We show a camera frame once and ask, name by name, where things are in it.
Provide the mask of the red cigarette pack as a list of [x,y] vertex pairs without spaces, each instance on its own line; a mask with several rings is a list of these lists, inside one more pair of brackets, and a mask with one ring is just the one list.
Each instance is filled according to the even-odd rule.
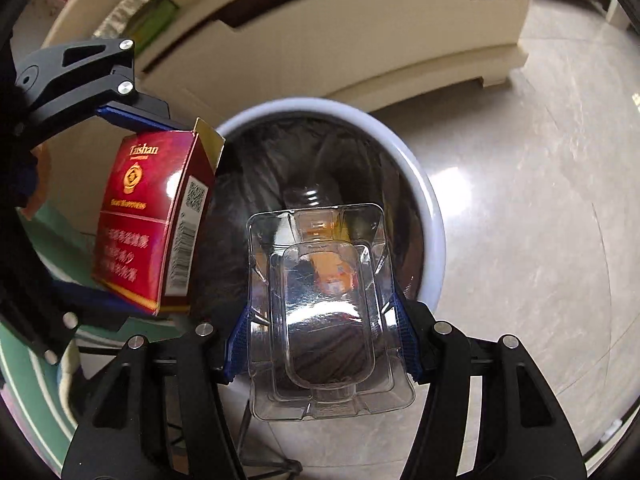
[[190,130],[122,140],[99,214],[92,277],[138,311],[186,313],[195,246],[213,195],[224,137]]

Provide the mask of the orange drink bottle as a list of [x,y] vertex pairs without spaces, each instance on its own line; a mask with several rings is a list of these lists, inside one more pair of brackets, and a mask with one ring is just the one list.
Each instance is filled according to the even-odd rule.
[[344,299],[359,286],[358,250],[348,225],[349,206],[340,194],[318,184],[296,186],[284,194],[288,208],[283,266],[288,278],[326,299]]

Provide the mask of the white round trash bin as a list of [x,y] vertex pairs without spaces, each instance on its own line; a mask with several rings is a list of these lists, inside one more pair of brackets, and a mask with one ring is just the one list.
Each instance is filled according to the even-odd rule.
[[224,151],[196,250],[198,308],[237,315],[244,307],[252,214],[361,203],[384,211],[405,294],[437,308],[446,268],[442,213],[420,162],[390,127],[339,102],[288,98],[244,110],[217,130]]

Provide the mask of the clear plastic blister tray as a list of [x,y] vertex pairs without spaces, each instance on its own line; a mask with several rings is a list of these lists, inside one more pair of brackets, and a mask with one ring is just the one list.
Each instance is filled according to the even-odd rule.
[[247,370],[250,409],[267,422],[299,422],[402,410],[414,389],[401,354],[394,274],[383,209],[349,206],[359,286],[322,298],[288,278],[283,242],[288,210],[247,221]]

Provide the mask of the cream coffee table base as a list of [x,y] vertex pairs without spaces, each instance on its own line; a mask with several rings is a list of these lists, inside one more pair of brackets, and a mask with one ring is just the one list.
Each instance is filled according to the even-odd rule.
[[[122,0],[70,0],[47,44],[90,37]],[[170,0],[176,17],[137,57],[144,90],[213,125],[316,96],[370,112],[523,66],[532,0]]]

